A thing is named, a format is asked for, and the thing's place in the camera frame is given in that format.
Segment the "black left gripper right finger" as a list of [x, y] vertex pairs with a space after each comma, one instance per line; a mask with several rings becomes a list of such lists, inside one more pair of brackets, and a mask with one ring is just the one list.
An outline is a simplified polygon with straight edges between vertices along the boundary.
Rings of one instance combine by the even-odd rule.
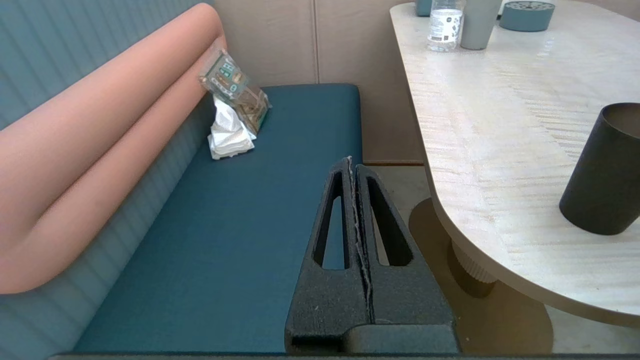
[[377, 173], [359, 164], [355, 180], [374, 324], [453, 326], [450, 305]]

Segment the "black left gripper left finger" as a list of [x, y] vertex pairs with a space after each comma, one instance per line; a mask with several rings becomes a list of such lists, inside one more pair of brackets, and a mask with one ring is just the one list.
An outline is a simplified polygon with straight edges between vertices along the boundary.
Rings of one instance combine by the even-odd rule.
[[[323, 267], [333, 203], [342, 210], [343, 269]], [[285, 322], [290, 354], [345, 350], [345, 335], [372, 322], [370, 262], [361, 235], [354, 164], [350, 156], [331, 167], [317, 208]]]

